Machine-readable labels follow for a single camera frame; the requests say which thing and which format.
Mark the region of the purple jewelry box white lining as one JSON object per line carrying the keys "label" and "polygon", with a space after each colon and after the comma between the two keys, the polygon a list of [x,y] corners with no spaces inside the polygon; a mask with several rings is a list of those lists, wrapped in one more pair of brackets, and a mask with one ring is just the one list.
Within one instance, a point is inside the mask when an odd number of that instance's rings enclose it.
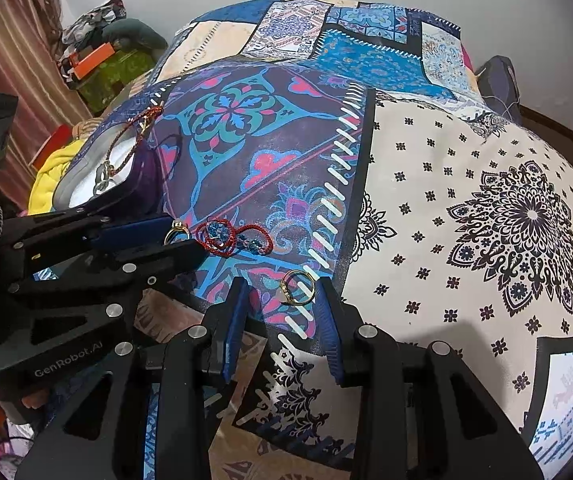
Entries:
{"label": "purple jewelry box white lining", "polygon": [[91,136],[56,187],[52,208],[129,218],[160,211],[162,170],[148,136],[140,124],[111,126]]}

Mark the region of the orange box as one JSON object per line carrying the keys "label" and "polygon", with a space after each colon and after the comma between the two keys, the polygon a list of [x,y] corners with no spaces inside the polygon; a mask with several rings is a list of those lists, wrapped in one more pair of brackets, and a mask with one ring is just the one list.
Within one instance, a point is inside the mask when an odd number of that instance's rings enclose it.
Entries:
{"label": "orange box", "polygon": [[109,42],[101,44],[100,47],[94,49],[73,67],[75,76],[79,80],[84,79],[85,76],[89,75],[96,67],[105,62],[114,53],[115,50]]}

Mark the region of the yellow cartoon blanket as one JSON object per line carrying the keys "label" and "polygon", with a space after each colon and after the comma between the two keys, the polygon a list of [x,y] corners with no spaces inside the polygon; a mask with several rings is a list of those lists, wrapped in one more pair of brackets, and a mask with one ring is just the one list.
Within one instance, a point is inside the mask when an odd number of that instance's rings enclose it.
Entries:
{"label": "yellow cartoon blanket", "polygon": [[60,180],[73,158],[85,144],[85,140],[76,140],[65,148],[55,150],[37,172],[28,200],[27,214],[44,214],[52,211],[53,195]]}

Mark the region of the green patterned storage box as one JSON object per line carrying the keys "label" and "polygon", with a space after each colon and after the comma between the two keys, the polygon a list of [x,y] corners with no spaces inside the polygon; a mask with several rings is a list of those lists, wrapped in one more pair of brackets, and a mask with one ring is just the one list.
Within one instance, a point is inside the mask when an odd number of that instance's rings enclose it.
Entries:
{"label": "green patterned storage box", "polygon": [[142,74],[152,70],[155,62],[149,52],[138,49],[119,50],[96,66],[79,84],[77,92],[90,113],[100,114],[117,96]]}

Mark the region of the striped brown curtain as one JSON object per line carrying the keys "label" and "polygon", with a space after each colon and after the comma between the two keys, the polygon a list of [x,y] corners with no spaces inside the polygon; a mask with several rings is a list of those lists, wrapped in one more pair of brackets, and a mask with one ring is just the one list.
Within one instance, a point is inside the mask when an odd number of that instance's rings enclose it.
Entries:
{"label": "striped brown curtain", "polygon": [[30,162],[42,144],[60,125],[91,117],[56,65],[61,18],[61,0],[0,0],[0,92],[18,97],[0,192],[21,209],[35,181]]}

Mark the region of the dark grey bag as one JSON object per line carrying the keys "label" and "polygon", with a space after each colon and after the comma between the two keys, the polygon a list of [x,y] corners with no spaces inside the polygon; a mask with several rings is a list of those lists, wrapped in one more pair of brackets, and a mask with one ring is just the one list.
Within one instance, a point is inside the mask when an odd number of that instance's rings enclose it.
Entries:
{"label": "dark grey bag", "polygon": [[495,114],[521,125],[519,90],[512,61],[495,55],[476,72],[477,86],[486,105]]}

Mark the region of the pile of clothes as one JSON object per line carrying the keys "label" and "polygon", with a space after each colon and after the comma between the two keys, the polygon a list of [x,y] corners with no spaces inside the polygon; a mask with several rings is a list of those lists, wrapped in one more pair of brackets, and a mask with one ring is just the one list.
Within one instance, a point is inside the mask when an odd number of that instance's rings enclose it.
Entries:
{"label": "pile of clothes", "polygon": [[166,39],[152,27],[129,18],[123,0],[108,0],[81,14],[62,31],[60,44],[61,58],[70,58],[87,48],[94,50],[102,44],[111,44],[115,50],[138,47],[164,51],[168,47]]}

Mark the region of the patchwork patterned bedspread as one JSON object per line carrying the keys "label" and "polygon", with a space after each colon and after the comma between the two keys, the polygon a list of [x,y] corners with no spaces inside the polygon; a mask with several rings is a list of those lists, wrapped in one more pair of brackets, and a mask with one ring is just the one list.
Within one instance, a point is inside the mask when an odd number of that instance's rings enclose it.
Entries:
{"label": "patchwork patterned bedspread", "polygon": [[456,24],[389,3],[234,3],[184,25],[92,136],[153,105],[163,210],[273,244],[209,257],[181,301],[147,292],[136,318],[167,341],[238,276],[252,286],[266,331],[244,339],[215,478],[348,477],[360,392],[319,348],[324,277],[401,344],[446,341],[544,477],[573,477],[573,166],[484,103]]}

